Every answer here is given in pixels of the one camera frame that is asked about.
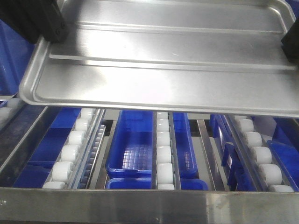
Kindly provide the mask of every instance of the blue plastic crate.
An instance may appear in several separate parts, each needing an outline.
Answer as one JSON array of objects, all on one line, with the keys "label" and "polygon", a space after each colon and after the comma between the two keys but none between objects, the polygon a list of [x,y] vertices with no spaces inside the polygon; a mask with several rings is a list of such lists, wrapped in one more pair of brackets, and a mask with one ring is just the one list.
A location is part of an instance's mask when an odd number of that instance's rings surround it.
[{"label": "blue plastic crate", "polygon": [[267,145],[280,164],[284,174],[289,179],[294,191],[299,191],[299,152],[293,146],[279,143],[276,141],[267,141]]},{"label": "blue plastic crate", "polygon": [[[114,178],[107,182],[106,189],[150,189],[150,178]],[[183,190],[208,190],[206,182],[199,179],[181,179]]]},{"label": "blue plastic crate", "polygon": [[240,159],[236,153],[234,140],[223,115],[211,115],[210,126],[219,154],[222,157],[221,165],[228,177],[230,190],[253,191],[249,178],[244,173]]},{"label": "blue plastic crate", "polygon": [[29,165],[52,168],[79,112],[79,108],[62,108],[32,154]]},{"label": "blue plastic crate", "polygon": [[150,177],[153,112],[121,111],[106,162],[110,178]]},{"label": "blue plastic crate", "polygon": [[33,48],[33,44],[0,21],[0,95],[18,91]]},{"label": "blue plastic crate", "polygon": [[290,4],[295,16],[299,17],[299,0],[286,0],[287,3]]},{"label": "blue plastic crate", "polygon": [[197,174],[197,165],[187,113],[173,113],[173,122],[180,177],[194,178]]},{"label": "blue plastic crate", "polygon": [[41,188],[51,169],[27,165],[13,184],[15,188]]}]

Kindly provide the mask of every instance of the stainless steel frame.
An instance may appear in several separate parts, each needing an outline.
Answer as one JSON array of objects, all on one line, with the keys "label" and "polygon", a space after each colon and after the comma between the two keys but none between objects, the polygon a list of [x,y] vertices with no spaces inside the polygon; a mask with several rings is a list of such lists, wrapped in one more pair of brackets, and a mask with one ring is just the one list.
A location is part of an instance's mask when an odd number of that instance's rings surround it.
[{"label": "stainless steel frame", "polygon": [[[115,124],[97,184],[101,189],[0,188],[0,223],[297,223],[299,193],[104,190],[105,158]],[[205,151],[213,160],[206,127],[202,120],[198,124]]]}]

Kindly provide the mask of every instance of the white roller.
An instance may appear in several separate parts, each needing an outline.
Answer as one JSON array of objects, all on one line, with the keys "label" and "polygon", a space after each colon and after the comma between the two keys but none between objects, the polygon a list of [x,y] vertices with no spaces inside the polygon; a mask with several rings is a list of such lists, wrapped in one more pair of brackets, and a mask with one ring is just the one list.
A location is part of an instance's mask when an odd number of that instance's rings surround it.
[{"label": "white roller", "polygon": [[81,109],[81,118],[91,119],[93,117],[93,114],[95,112],[95,109],[93,108],[82,108]]},{"label": "white roller", "polygon": [[250,119],[240,119],[236,120],[236,124],[238,125],[238,128],[240,131],[243,132],[253,132],[254,131],[254,125],[253,121]]},{"label": "white roller", "polygon": [[53,181],[67,182],[74,164],[69,161],[56,162],[52,169]]},{"label": "white roller", "polygon": [[169,184],[169,183],[158,184],[158,190],[174,190],[174,184]]},{"label": "white roller", "polygon": [[17,109],[24,104],[24,101],[20,98],[11,98],[7,101],[7,107]]},{"label": "white roller", "polygon": [[81,145],[85,135],[85,131],[71,131],[69,134],[69,144]]},{"label": "white roller", "polygon": [[159,146],[170,146],[169,132],[157,132],[157,147]]},{"label": "white roller", "polygon": [[50,181],[50,182],[46,182],[43,185],[44,189],[65,189],[66,185],[64,182],[60,182],[60,181]]},{"label": "white roller", "polygon": [[75,130],[87,131],[89,127],[89,120],[86,118],[79,118],[75,122]]},{"label": "white roller", "polygon": [[276,185],[271,185],[269,187],[269,191],[272,192],[294,192],[293,188],[288,185],[281,185],[281,184],[276,184]]},{"label": "white roller", "polygon": [[157,132],[168,132],[168,131],[169,131],[168,119],[158,119],[157,120]]},{"label": "white roller", "polygon": [[168,119],[168,112],[157,112],[157,119]]},{"label": "white roller", "polygon": [[244,116],[244,115],[235,115],[234,118],[235,118],[235,120],[247,119],[247,116]]},{"label": "white roller", "polygon": [[79,145],[65,145],[61,149],[61,161],[75,162],[78,156]]},{"label": "white roller", "polygon": [[0,119],[8,119],[13,114],[13,109],[8,107],[0,108]]},{"label": "white roller", "polygon": [[272,153],[268,147],[257,146],[251,148],[253,159],[260,164],[272,163]]},{"label": "white roller", "polygon": [[261,164],[258,166],[261,177],[266,181],[267,185],[281,184],[282,174],[276,164]]},{"label": "white roller", "polygon": [[171,163],[170,146],[160,146],[157,148],[157,163]]},{"label": "white roller", "polygon": [[173,170],[171,163],[157,164],[157,183],[173,184]]},{"label": "white roller", "polygon": [[261,134],[258,132],[245,132],[244,138],[245,138],[245,142],[249,148],[256,147],[256,146],[262,146],[262,144],[263,144]]}]

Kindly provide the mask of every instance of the metal rail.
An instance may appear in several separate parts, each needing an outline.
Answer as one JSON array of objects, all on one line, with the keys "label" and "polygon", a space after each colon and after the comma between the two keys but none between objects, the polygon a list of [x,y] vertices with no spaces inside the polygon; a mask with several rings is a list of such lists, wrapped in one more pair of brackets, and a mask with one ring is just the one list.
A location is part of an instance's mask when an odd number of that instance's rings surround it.
[{"label": "metal rail", "polygon": [[175,190],[181,190],[181,180],[179,176],[179,168],[178,168],[178,152],[177,152],[177,143],[174,129],[174,121],[172,112],[168,113],[169,120],[169,131],[170,131],[170,139],[171,139],[171,152],[172,152],[172,167],[174,172],[174,188]]},{"label": "metal rail", "polygon": [[0,186],[13,185],[59,111],[26,105],[0,133]]},{"label": "metal rail", "polygon": [[117,123],[117,121],[114,120],[113,123],[112,123],[112,126],[111,126],[111,131],[110,131],[108,143],[107,143],[107,146],[105,148],[104,157],[103,157],[102,164],[101,164],[101,167],[100,167],[99,177],[98,177],[98,180],[97,180],[96,185],[95,185],[96,189],[105,189],[105,185],[106,185],[106,182],[107,182],[107,179],[108,179],[105,164],[106,164],[107,157],[109,155],[109,150],[110,150],[112,140],[113,140],[113,137],[114,137],[116,123]]},{"label": "metal rail", "polygon": [[213,147],[206,130],[206,124],[204,120],[197,120],[203,151],[205,154],[206,164],[208,166],[209,178],[213,190],[225,190],[222,177],[216,162]]},{"label": "metal rail", "polygon": [[157,189],[157,112],[153,112],[153,155],[151,169],[151,189]]}]

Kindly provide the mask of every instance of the metal divider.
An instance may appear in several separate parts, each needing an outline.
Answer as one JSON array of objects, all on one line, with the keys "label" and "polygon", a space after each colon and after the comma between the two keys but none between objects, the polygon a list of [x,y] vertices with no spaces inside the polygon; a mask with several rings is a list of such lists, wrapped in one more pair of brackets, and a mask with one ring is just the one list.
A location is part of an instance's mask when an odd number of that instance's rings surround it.
[{"label": "metal divider", "polygon": [[169,120],[169,131],[170,131],[170,142],[171,142],[171,153],[172,153],[172,167],[174,172],[174,188],[175,190],[181,190],[181,180],[179,176],[179,168],[178,168],[178,152],[177,152],[177,144],[176,144],[176,136],[173,122],[173,114],[172,112],[168,113]]},{"label": "metal divider", "polygon": [[151,189],[157,189],[157,112],[153,112],[153,156],[151,168]]},{"label": "metal divider", "polygon": [[206,129],[204,120],[197,120],[203,151],[205,154],[206,164],[208,166],[208,173],[213,190],[225,190],[222,177],[216,162],[213,147]]}]

